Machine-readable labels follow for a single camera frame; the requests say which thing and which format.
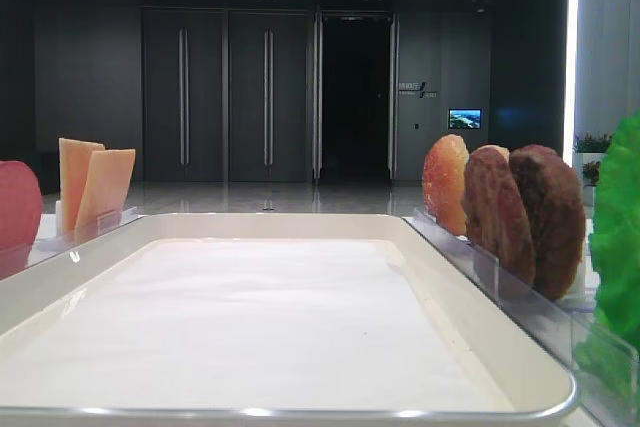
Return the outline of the inner right bread bun slice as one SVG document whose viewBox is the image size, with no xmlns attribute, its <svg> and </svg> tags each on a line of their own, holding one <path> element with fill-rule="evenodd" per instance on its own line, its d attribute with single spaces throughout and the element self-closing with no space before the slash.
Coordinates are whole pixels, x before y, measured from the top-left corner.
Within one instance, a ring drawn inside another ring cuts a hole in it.
<svg viewBox="0 0 640 427">
<path fill-rule="evenodd" d="M 425 205 L 437 222 L 455 236 L 466 234 L 466 214 L 461 200 L 468 159 L 463 138 L 448 134 L 434 143 L 424 161 Z"/>
</svg>

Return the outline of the inner brown meat patty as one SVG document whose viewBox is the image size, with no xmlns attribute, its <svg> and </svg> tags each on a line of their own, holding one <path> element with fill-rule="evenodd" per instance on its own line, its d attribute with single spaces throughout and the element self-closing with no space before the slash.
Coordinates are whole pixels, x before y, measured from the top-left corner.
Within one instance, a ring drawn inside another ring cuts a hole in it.
<svg viewBox="0 0 640 427">
<path fill-rule="evenodd" d="M 471 153 L 461 205 L 470 241 L 495 256 L 510 284 L 531 287 L 536 274 L 529 218 L 509 166 L 509 151 L 488 145 Z"/>
</svg>

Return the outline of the brown meat patty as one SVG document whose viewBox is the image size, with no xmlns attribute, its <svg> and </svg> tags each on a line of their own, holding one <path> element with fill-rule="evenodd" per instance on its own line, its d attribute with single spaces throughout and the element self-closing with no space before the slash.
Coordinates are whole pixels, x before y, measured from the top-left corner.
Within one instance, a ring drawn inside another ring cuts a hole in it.
<svg viewBox="0 0 640 427">
<path fill-rule="evenodd" d="M 534 288 L 550 301 L 568 293 L 582 259 L 586 217 L 575 170 L 555 150 L 528 145 L 509 166 L 529 219 L 535 250 Z"/>
<path fill-rule="evenodd" d="M 470 241 L 495 256 L 510 284 L 531 287 L 536 274 L 529 218 L 509 166 L 509 151 L 488 145 L 471 153 L 461 205 Z"/>
</svg>

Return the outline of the inner orange cheese slice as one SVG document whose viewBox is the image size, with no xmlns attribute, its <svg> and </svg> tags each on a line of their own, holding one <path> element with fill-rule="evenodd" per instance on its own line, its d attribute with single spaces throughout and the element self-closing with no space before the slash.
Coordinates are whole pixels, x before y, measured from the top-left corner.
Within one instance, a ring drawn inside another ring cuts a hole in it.
<svg viewBox="0 0 640 427">
<path fill-rule="evenodd" d="M 96 223 L 104 214 L 123 209 L 135 159 L 135 149 L 97 150 L 91 153 L 76 230 Z"/>
</svg>

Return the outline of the orange cheese slice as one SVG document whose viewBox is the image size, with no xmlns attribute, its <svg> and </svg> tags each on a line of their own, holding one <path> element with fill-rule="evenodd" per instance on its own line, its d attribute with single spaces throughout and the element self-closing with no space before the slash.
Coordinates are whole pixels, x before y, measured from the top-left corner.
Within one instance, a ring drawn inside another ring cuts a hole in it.
<svg viewBox="0 0 640 427">
<path fill-rule="evenodd" d="M 60 201 L 62 233 L 75 229 L 80 202 L 86 185 L 89 161 L 95 151 L 104 151 L 102 143 L 59 139 Z"/>
<path fill-rule="evenodd" d="M 97 150 L 91 153 L 76 230 L 96 223 L 104 214 L 123 209 L 135 159 L 135 149 Z"/>
</svg>

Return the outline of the outer brown meat patty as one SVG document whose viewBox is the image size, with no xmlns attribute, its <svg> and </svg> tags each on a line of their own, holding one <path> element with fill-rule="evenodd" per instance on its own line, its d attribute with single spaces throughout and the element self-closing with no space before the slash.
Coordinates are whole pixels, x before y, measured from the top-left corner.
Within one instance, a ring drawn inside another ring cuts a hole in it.
<svg viewBox="0 0 640 427">
<path fill-rule="evenodd" d="M 582 259 L 586 217 L 575 170 L 555 150 L 528 145 L 509 166 L 529 219 L 535 250 L 534 288 L 550 301 L 568 293 Z"/>
</svg>

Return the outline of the outer red tomato slice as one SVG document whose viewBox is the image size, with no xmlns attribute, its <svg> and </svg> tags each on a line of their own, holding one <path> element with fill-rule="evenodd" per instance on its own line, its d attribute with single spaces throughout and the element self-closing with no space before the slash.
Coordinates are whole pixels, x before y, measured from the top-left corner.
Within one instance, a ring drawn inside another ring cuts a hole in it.
<svg viewBox="0 0 640 427">
<path fill-rule="evenodd" d="M 1 249 L 33 244 L 43 199 L 38 179 L 23 162 L 1 162 Z"/>
</svg>

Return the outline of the green lettuce leaf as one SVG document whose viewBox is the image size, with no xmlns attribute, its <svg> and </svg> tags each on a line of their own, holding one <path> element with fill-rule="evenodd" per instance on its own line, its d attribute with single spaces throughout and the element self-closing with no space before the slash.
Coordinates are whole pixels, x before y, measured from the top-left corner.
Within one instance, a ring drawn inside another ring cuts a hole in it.
<svg viewBox="0 0 640 427">
<path fill-rule="evenodd" d="M 589 238 L 596 291 L 596 330 L 577 348 L 581 366 L 620 397 L 639 402 L 627 350 L 615 351 L 610 333 L 639 348 L 639 115 L 622 120 L 599 169 L 594 231 Z"/>
</svg>

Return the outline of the dark double door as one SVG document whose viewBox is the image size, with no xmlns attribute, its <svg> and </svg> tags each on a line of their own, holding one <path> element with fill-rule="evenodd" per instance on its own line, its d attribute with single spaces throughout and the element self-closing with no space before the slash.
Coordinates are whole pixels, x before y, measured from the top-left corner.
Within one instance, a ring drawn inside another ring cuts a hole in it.
<svg viewBox="0 0 640 427">
<path fill-rule="evenodd" d="M 309 14 L 147 9 L 144 175 L 307 182 Z"/>
</svg>

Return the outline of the white rectangular metal tray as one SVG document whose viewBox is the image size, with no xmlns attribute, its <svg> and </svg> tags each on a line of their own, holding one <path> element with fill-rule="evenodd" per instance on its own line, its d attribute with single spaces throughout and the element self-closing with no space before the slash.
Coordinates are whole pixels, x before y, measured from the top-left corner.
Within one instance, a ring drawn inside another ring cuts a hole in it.
<svg viewBox="0 0 640 427">
<path fill-rule="evenodd" d="M 1 283 L 5 426 L 558 426 L 578 398 L 393 216 L 152 215 Z"/>
</svg>

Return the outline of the potted flowering plant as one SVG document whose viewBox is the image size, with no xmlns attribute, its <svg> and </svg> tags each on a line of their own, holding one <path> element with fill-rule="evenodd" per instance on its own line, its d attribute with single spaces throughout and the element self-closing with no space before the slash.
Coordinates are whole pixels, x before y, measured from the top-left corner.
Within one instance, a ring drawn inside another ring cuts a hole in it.
<svg viewBox="0 0 640 427">
<path fill-rule="evenodd" d="M 612 135 L 576 134 L 573 145 L 573 166 L 584 186 L 595 187 L 599 181 L 600 165 L 610 146 Z"/>
</svg>

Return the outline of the small wall display screen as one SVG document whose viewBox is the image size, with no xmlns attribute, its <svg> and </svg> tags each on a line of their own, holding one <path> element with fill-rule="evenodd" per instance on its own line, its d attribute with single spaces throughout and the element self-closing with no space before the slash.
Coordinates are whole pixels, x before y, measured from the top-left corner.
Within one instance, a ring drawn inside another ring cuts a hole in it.
<svg viewBox="0 0 640 427">
<path fill-rule="evenodd" d="M 481 109 L 450 109 L 448 128 L 451 130 L 476 130 L 482 126 Z"/>
</svg>

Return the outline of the left clear acrylic rail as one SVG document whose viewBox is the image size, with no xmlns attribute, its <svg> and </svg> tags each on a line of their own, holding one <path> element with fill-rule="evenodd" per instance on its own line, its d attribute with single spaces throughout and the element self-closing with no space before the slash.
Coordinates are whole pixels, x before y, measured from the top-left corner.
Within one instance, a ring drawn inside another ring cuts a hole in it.
<svg viewBox="0 0 640 427">
<path fill-rule="evenodd" d="M 141 217 L 136 207 L 100 215 L 93 224 L 62 234 L 57 230 L 58 215 L 43 214 L 36 239 L 30 246 L 1 252 L 1 279 L 20 273 L 35 264 L 107 234 Z"/>
</svg>

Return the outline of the clear acrylic rail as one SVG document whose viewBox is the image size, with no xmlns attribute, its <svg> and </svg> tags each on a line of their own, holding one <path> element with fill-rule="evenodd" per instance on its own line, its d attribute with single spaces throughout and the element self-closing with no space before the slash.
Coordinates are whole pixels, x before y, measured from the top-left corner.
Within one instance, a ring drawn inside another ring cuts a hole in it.
<svg viewBox="0 0 640 427">
<path fill-rule="evenodd" d="M 30 246 L 1 252 L 1 279 L 20 273 L 35 264 L 107 234 L 141 217 L 136 207 L 100 215 L 93 224 L 62 234 L 57 230 L 58 215 L 43 214 L 36 239 Z"/>
<path fill-rule="evenodd" d="M 549 354 L 568 367 L 581 406 L 601 426 L 639 424 L 639 352 L 615 335 L 595 311 L 590 291 L 551 302 L 499 266 L 480 247 L 441 227 L 424 207 L 411 224 Z"/>
</svg>

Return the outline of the right clear acrylic rail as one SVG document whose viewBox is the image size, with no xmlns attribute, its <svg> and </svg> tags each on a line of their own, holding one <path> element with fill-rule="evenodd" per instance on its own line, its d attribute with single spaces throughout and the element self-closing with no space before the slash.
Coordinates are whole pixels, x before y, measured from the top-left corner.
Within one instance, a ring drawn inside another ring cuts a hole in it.
<svg viewBox="0 0 640 427">
<path fill-rule="evenodd" d="M 581 406 L 601 426 L 639 424 L 639 352 L 615 335 L 595 311 L 590 291 L 551 302 L 499 266 L 480 247 L 441 227 L 424 207 L 411 224 L 549 354 L 568 367 Z"/>
</svg>

